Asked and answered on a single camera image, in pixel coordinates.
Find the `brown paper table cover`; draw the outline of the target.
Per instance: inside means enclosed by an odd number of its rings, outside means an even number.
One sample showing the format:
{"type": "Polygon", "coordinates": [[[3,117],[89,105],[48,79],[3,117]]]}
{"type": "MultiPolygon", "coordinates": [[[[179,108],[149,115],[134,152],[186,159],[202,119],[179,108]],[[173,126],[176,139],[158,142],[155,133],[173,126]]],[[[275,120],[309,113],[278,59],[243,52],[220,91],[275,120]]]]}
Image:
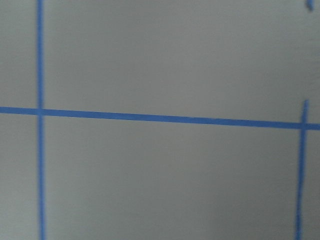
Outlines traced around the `brown paper table cover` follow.
{"type": "Polygon", "coordinates": [[[3,240],[320,237],[317,0],[3,0],[3,240]]]}

